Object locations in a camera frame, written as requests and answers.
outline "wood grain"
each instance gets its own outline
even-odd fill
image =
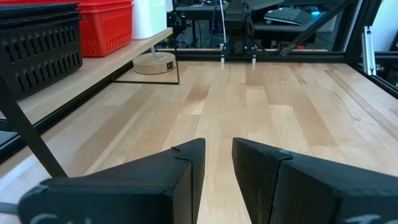
[[[45,142],[79,176],[206,138],[199,224],[250,223],[233,137],[398,176],[398,102],[346,65],[180,62],[180,71],[178,86],[111,84]],[[0,201],[15,203],[46,178],[26,148],[0,167]]]

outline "black metal frame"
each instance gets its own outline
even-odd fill
[[[339,10],[336,12],[344,11],[343,18],[354,19],[356,6],[359,0],[353,0],[350,4],[344,4],[343,0],[339,4]],[[343,49],[345,40],[348,40],[347,50],[345,52],[291,52],[285,57],[276,57],[275,55],[258,54],[258,62],[303,62],[303,63],[360,63],[361,59],[361,34],[364,26],[371,26],[376,17],[378,9],[381,5],[382,0],[363,0],[359,7],[358,16],[353,24],[353,30],[350,35],[351,24],[347,23],[341,27],[338,31],[338,35],[341,36],[339,41],[334,48]],[[305,35],[300,35],[300,41],[305,38],[309,33],[312,33],[314,29],[306,30]],[[220,60],[220,51],[214,50],[190,50],[190,51],[178,51],[179,60]],[[252,57],[245,57],[242,55],[232,56],[232,61],[251,61]]]
[[[293,41],[291,41],[291,43],[289,45],[287,45],[283,49],[281,49],[280,55],[285,57],[286,55],[291,53],[291,51],[293,49],[296,49],[296,46],[300,45],[305,40],[307,40],[311,35],[315,34],[318,29],[320,29],[327,22],[329,22],[331,19],[333,19],[335,16],[337,16],[341,11],[344,11],[353,2],[356,2],[356,1],[355,0],[342,0],[341,2],[336,4],[330,11],[325,13],[321,18],[319,18],[317,21],[315,21],[310,27],[308,27],[304,32],[302,32]]]
[[[376,63],[397,63],[398,52],[376,52],[375,53]]]

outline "red plastic basket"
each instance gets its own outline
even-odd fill
[[[0,4],[80,2],[83,57],[104,57],[131,41],[131,0],[0,0]]]
[[[80,23],[84,57],[104,57],[131,41],[132,6],[83,11]]]

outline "round wooden lamp base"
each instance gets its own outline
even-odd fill
[[[152,54],[143,54],[136,57],[132,62],[134,70],[144,75],[169,72],[176,66],[174,54],[165,52],[157,52],[156,58],[152,58]]]

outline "black plastic basket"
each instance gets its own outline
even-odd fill
[[[16,98],[25,98],[81,67],[80,20],[79,16],[0,31],[0,76]]]
[[[21,17],[17,19],[5,19],[0,20],[0,30],[12,29],[24,26],[36,25],[44,22],[52,22],[62,19],[69,19],[78,17],[81,11],[68,11],[48,14],[45,16],[30,16]]]
[[[45,16],[51,13],[74,11],[78,3],[13,4],[0,6],[0,20],[29,16]]]

